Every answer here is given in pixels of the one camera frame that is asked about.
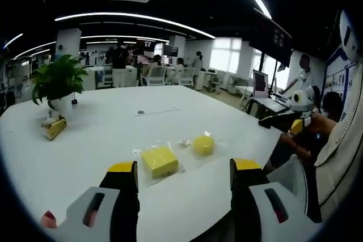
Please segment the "person's left hand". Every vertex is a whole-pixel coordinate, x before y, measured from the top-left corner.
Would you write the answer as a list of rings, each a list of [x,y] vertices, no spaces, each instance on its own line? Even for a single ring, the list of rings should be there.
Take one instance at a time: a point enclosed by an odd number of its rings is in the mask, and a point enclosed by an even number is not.
[[[40,224],[46,228],[57,228],[56,218],[50,211],[46,211],[45,214],[41,217]]]

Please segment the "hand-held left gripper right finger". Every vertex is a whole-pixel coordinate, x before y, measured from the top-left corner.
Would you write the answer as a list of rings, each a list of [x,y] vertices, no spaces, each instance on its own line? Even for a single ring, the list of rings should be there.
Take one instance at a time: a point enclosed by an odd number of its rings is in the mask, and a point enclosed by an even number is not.
[[[302,163],[290,158],[266,174],[252,160],[230,159],[234,241],[309,241],[309,191]]]

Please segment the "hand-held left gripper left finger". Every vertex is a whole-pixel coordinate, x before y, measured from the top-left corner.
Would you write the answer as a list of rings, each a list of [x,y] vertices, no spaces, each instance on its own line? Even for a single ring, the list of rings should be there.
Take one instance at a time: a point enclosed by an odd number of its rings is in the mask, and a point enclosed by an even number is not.
[[[111,166],[99,186],[88,188],[66,210],[55,241],[136,241],[140,212],[136,161]]]

